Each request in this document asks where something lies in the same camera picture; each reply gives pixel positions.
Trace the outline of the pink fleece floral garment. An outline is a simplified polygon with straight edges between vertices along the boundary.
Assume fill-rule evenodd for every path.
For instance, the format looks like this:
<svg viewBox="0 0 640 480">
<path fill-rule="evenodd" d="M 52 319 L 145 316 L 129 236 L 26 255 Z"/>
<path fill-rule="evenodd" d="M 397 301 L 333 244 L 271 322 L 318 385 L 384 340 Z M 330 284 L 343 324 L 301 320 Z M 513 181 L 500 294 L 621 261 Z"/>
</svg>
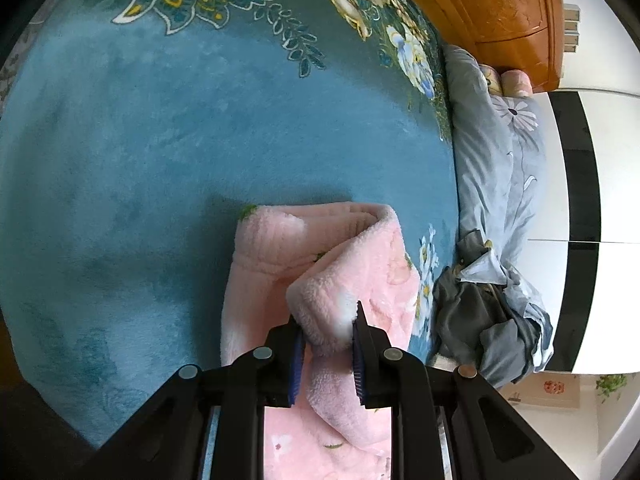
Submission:
<svg viewBox="0 0 640 480">
<path fill-rule="evenodd" d="M 394 347 L 407 348 L 419 285 L 389 206 L 260 206 L 239 221 L 221 361 L 232 363 L 288 320 L 302 326 L 307 344 L 294 405 L 265 412 L 267 478 L 390 476 L 390 411 L 359 401 L 352 323 L 363 314 Z"/>
</svg>

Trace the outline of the dark grey clothes pile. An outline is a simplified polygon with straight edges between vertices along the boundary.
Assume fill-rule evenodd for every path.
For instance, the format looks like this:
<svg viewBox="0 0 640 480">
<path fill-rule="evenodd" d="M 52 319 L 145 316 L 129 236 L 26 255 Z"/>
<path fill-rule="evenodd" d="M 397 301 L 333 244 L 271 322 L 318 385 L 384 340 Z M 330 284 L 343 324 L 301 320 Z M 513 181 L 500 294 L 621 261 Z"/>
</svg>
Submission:
<svg viewBox="0 0 640 480">
<path fill-rule="evenodd" d="M 541 327 L 512 309 L 495 268 L 495 252 L 480 231 L 458 243 L 461 262 L 434 286 L 435 332 L 441 356 L 472 365 L 494 387 L 533 373 Z"/>
</svg>

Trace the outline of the cardboard box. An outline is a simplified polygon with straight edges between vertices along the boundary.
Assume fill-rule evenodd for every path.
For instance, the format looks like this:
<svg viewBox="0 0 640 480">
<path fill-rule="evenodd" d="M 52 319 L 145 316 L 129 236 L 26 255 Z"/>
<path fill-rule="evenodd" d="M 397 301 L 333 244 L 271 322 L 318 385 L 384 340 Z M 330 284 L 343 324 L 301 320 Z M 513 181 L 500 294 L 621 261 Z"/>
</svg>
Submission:
<svg viewBox="0 0 640 480">
<path fill-rule="evenodd" d="M 580 407 L 580 379 L 572 374 L 530 374 L 517 384 L 506 384 L 500 389 L 500 393 L 514 405 L 568 410 Z"/>
</svg>

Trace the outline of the teal floral bed blanket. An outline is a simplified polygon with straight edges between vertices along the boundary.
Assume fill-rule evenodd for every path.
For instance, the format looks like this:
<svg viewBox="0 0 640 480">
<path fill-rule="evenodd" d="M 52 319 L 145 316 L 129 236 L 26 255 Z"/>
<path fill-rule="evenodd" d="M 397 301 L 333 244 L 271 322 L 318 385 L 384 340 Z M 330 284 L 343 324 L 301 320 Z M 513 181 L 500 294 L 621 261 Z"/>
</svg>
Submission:
<svg viewBox="0 0 640 480">
<path fill-rule="evenodd" d="M 1 113 L 1 311 L 93 446 L 219 364 L 236 222 L 380 203 L 454 258 L 445 69 L 411 0 L 58 0 Z"/>
</svg>

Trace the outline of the pink pillow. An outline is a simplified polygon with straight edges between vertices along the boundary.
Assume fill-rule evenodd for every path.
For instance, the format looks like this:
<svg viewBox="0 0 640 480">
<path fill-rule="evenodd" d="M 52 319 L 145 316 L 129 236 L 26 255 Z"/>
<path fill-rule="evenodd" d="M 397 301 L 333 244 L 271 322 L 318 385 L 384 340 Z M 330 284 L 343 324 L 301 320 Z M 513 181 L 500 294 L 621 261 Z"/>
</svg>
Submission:
<svg viewBox="0 0 640 480">
<path fill-rule="evenodd" d="M 493 67 L 480 64 L 488 92 L 492 96 L 510 96 L 511 98 L 529 98 L 534 89 L 529 76 L 522 70 L 507 70 L 499 74 Z"/>
</svg>

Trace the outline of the wooden headboard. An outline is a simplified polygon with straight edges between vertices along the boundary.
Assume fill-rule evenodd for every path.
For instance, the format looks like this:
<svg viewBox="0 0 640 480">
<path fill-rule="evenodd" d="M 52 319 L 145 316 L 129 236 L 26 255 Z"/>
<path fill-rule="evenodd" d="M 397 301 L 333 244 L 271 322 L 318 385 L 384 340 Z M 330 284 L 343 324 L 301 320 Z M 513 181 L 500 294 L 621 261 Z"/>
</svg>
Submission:
<svg viewBox="0 0 640 480">
<path fill-rule="evenodd" d="M 442 39 L 498 72 L 522 70 L 536 92 L 559 88 L 562 0 L 412 0 Z"/>
</svg>

